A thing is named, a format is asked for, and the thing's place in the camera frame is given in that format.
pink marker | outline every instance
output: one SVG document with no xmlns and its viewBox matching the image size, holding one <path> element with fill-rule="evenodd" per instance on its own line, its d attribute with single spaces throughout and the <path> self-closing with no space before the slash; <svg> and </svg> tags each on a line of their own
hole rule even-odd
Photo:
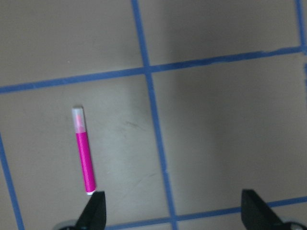
<svg viewBox="0 0 307 230">
<path fill-rule="evenodd" d="M 92 195 L 96 191 L 96 182 L 92 166 L 90 146 L 88 143 L 85 127 L 83 108 L 74 107 L 72 109 L 72 118 L 79 148 L 85 191 L 88 195 Z"/>
</svg>

pen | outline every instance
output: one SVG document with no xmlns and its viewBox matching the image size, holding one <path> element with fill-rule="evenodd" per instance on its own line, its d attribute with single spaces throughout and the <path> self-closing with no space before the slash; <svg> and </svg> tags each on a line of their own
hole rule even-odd
<svg viewBox="0 0 307 230">
<path fill-rule="evenodd" d="M 92 195 L 96 190 L 96 182 L 92 166 L 90 146 L 86 132 L 83 108 L 74 107 L 72 109 L 72 118 L 75 126 L 85 191 L 88 195 Z"/>
</svg>

floor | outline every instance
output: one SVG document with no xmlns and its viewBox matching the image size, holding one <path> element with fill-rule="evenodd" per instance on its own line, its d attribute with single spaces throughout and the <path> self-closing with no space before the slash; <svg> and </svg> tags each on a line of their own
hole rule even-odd
<svg viewBox="0 0 307 230">
<path fill-rule="evenodd" d="M 0 5 L 1 228 L 80 215 L 75 105 L 107 230 L 243 230 L 243 188 L 307 222 L 306 1 Z"/>
</svg>

blue grid line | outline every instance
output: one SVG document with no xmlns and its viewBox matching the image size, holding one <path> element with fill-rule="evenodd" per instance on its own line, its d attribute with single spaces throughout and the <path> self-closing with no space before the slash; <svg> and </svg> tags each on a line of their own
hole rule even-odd
<svg viewBox="0 0 307 230">
<path fill-rule="evenodd" d="M 142 55 L 147 55 L 147 50 L 141 50 Z M 256 51 L 244 54 L 234 54 L 234 55 L 226 55 L 226 56 L 219 56 L 219 57 L 210 57 L 210 58 L 203 58 L 203 59 L 196 59 L 196 60 L 189 60 L 189 61 L 182 61 L 182 62 L 175 62 L 169 64 L 161 64 L 161 65 L 154 65 L 149 66 L 148 59 L 146 64 L 148 64 L 148 68 L 150 72 L 161 72 L 167 70 L 176 70 L 176 69 L 184 69 L 184 68 L 191 68 L 197 66 L 207 66 L 211 64 L 217 63 L 225 63 L 225 62 L 233 62 L 233 61 L 241 61 L 241 60 L 249 60 L 249 59 L 256 59 L 256 58 L 267 58 L 279 55 L 287 55 L 287 54 L 295 54 L 302 52 L 302 48 L 300 46 L 297 47 L 288 47 L 282 48 L 270 52 L 264 51 Z M 144 74 L 144 68 L 134 68 L 134 69 L 122 69 L 122 70 L 115 70 L 109 72 L 102 72 L 102 73 L 93 73 L 93 74 L 86 74 L 81 76 L 73 76 L 73 77 L 66 77 L 66 78 L 59 78 L 53 80 L 43 80 L 43 81 L 36 81 L 30 83 L 21 83 L 16 85 L 7 85 L 7 86 L 0 86 L 0 94 L 4 93 L 12 93 L 24 90 L 34 90 L 39 88 L 45 87 L 54 87 L 60 85 L 67 85 L 67 84 L 75 84 L 87 81 L 98 81 L 104 79 L 111 79 L 111 78 L 119 78 L 119 77 L 128 77 L 138 74 Z"/>
<path fill-rule="evenodd" d="M 304 25 L 303 5 L 301 0 L 295 0 L 296 15 L 298 20 L 299 38 L 301 42 L 302 51 L 306 53 L 306 34 Z"/>
<path fill-rule="evenodd" d="M 268 202 L 267 204 L 270 207 L 282 207 L 282 206 L 295 205 L 295 204 L 301 204 L 301 203 L 306 203 L 306 202 L 307 202 L 307 196 L 302 196 L 302 197 L 291 198 L 291 199 L 271 201 L 271 202 Z M 225 209 L 219 209 L 219 210 L 213 210 L 213 211 L 179 215 L 179 216 L 176 216 L 176 220 L 177 221 L 194 220 L 194 219 L 235 214 L 235 213 L 240 213 L 240 212 L 241 212 L 241 207 L 231 207 L 231 208 L 225 208 Z M 144 221 L 138 221 L 138 222 L 133 222 L 133 223 L 127 223 L 127 224 L 111 225 L 111 226 L 107 226 L 106 230 L 136 228 L 136 227 L 150 226 L 154 224 L 169 223 L 170 221 L 171 221 L 170 218 L 158 218 L 158 219 L 144 220 Z"/>
<path fill-rule="evenodd" d="M 167 204 L 168 204 L 168 211 L 170 214 L 172 229 L 177 230 L 178 227 L 177 227 L 177 221 L 176 221 L 176 212 L 175 212 L 175 207 L 174 207 L 173 194 L 171 190 L 170 180 L 169 180 L 169 176 L 167 172 L 166 156 L 164 152 L 158 109 L 157 109 L 157 104 L 156 104 L 156 99 L 155 99 L 153 78 L 152 78 L 152 74 L 149 69 L 150 64 L 149 64 L 147 47 L 146 47 L 145 34 L 143 32 L 143 27 L 142 27 L 141 13 L 140 13 L 139 4 L 137 0 L 131 0 L 131 4 L 132 4 L 132 9 L 133 9 L 133 15 L 134 15 L 135 25 L 137 29 L 138 39 L 139 39 L 139 45 L 140 45 L 143 65 L 145 68 L 145 77 L 146 77 L 147 88 L 148 88 L 148 95 L 149 95 L 149 101 L 150 101 L 150 107 L 151 107 L 151 113 L 152 113 L 152 119 L 153 119 L 154 132 L 155 132 L 155 137 L 156 137 L 156 144 L 158 148 L 163 182 L 164 182 L 165 193 L 166 193 L 166 199 L 167 199 Z"/>
<path fill-rule="evenodd" d="M 14 210 L 18 230 L 24 230 L 24 222 L 23 222 L 23 218 L 22 218 L 21 213 L 20 213 L 18 200 L 17 200 L 17 196 L 16 196 L 16 193 L 15 193 L 15 189 L 14 189 L 14 185 L 13 185 L 13 181 L 12 181 L 12 177 L 11 177 L 11 173 L 10 173 L 10 168 L 9 168 L 8 162 L 6 160 L 1 134 L 0 134 L 0 160 L 1 160 L 1 164 L 2 164 L 4 177 L 5 177 L 5 180 L 6 180 L 6 184 L 7 184 L 8 190 L 9 190 L 11 203 L 12 203 L 12 207 L 13 207 L 13 210 Z"/>
</svg>

translucent cap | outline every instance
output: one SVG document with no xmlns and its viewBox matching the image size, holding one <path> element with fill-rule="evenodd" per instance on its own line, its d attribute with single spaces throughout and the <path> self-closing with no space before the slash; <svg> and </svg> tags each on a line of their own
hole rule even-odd
<svg viewBox="0 0 307 230">
<path fill-rule="evenodd" d="M 86 132 L 85 121 L 84 121 L 84 112 L 82 107 L 72 108 L 72 118 L 75 126 L 76 133 Z"/>
</svg>

